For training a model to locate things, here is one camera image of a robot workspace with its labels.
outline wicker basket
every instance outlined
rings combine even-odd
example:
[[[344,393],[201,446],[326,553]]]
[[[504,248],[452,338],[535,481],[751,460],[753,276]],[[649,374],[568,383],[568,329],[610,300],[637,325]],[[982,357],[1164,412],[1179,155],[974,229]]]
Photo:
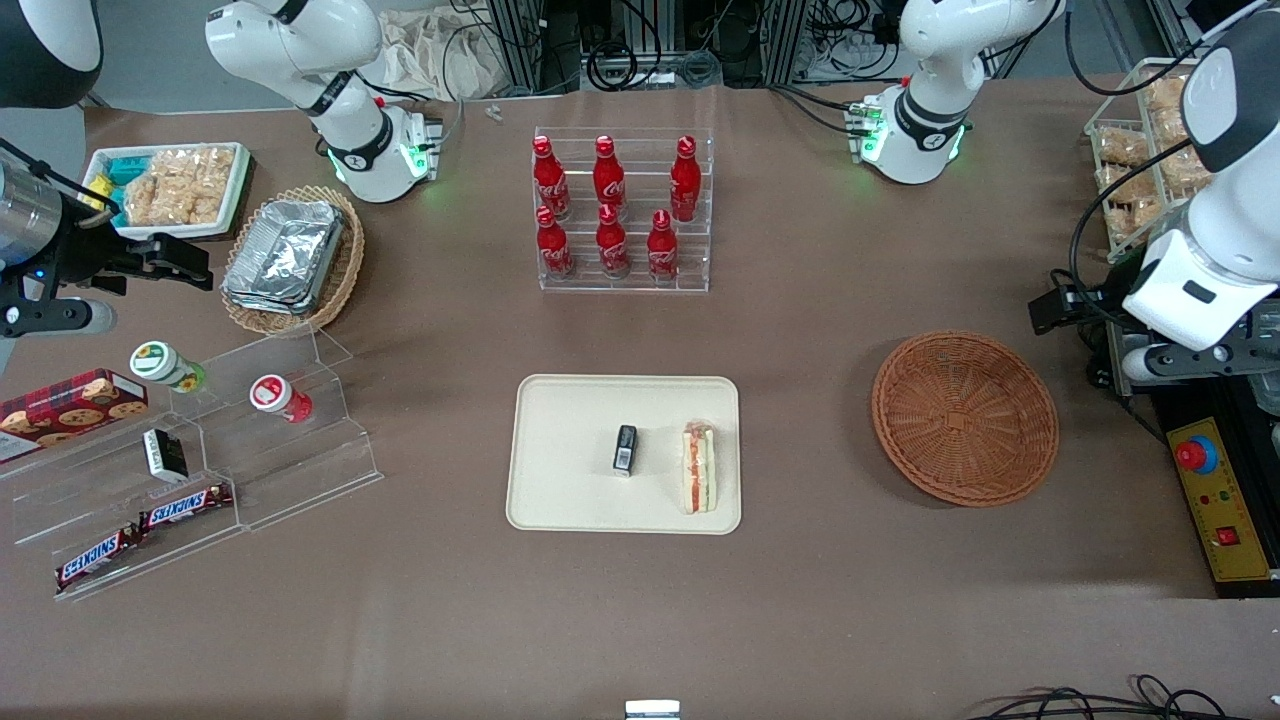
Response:
[[[909,480],[968,507],[1027,497],[1057,456],[1057,413],[1044,383],[1011,350],[975,333],[900,345],[876,375],[872,415]]]
[[[356,288],[360,264],[365,259],[365,229],[360,225],[360,218],[356,217],[356,209],[352,208],[351,201],[328,187],[307,186],[287,190],[268,202],[275,200],[324,201],[342,209],[344,222],[342,237],[338,241],[340,245],[333,256],[329,277],[325,278],[324,288],[320,291],[320,301],[316,304],[316,309],[306,315],[250,310],[232,304],[225,293],[223,295],[223,305],[237,325],[259,333],[274,334],[301,325],[302,323],[311,323],[312,327],[323,328],[338,316],[338,313],[342,311],[342,307],[351,297],[351,292]],[[244,246],[244,237],[248,236],[248,228],[265,206],[266,202],[260,205],[257,210],[253,210],[253,214],[241,227],[239,234],[236,236],[236,245],[232,246],[230,255],[227,258],[228,268],[236,261],[236,255]]]

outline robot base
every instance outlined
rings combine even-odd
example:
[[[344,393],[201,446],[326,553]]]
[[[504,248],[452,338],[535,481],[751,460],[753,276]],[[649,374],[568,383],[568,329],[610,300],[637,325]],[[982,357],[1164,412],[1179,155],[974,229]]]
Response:
[[[352,195],[366,202],[397,200],[417,183],[435,179],[439,168],[440,126],[428,127],[422,115],[406,113],[394,105],[388,105],[383,111],[392,120],[392,142],[370,169],[349,170],[329,154],[329,160],[338,170],[338,179],[351,188]]]
[[[964,128],[951,136],[938,135],[934,150],[920,150],[915,138],[899,124],[893,111],[904,87],[896,85],[879,95],[868,95],[845,111],[845,127],[863,133],[849,138],[855,163],[867,163],[884,177],[904,184],[923,184],[942,174],[960,151]]]

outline red cookie box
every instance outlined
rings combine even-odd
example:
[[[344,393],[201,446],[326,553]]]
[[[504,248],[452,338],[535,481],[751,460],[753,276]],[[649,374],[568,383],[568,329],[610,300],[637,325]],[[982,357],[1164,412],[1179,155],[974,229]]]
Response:
[[[147,391],[105,368],[0,405],[0,464],[147,411]]]

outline white cloth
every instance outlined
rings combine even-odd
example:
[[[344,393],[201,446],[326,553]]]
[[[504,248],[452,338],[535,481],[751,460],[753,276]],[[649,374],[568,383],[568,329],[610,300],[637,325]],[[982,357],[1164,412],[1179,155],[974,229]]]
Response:
[[[484,5],[472,9],[475,13],[460,13],[451,5],[429,10],[383,10],[378,19],[383,26],[385,86],[447,100],[472,100],[504,90],[511,81],[499,40],[489,29],[492,15]],[[449,42],[454,32],[457,37]]]

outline white tray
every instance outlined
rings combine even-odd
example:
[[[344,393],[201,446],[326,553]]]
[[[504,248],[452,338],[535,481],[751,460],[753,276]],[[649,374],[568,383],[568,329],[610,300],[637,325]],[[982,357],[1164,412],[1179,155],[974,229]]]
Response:
[[[716,425],[716,510],[680,505],[681,434]],[[620,425],[639,430],[635,470],[613,474]],[[507,520],[521,530],[723,536],[742,519],[737,386],[727,378],[530,375],[516,396]]]
[[[227,190],[223,192],[223,205],[218,209],[218,220],[195,225],[127,225],[123,228],[115,228],[115,232],[122,237],[132,240],[146,240],[151,237],[152,233],[157,232],[168,233],[173,237],[188,238],[221,234],[230,229],[232,222],[236,219],[236,208],[239,205],[239,196],[244,190],[244,178],[248,176],[248,147],[244,147],[239,142],[138,145],[134,147],[106,147],[102,150],[95,150],[93,155],[88,159],[88,169],[84,170],[84,179],[81,181],[81,184],[88,187],[88,183],[92,182],[99,173],[105,173],[108,161],[114,160],[115,158],[151,158],[161,150],[196,150],[198,147],[211,145],[219,147],[232,147],[236,150],[236,159],[232,160],[232,174],[227,179]]]

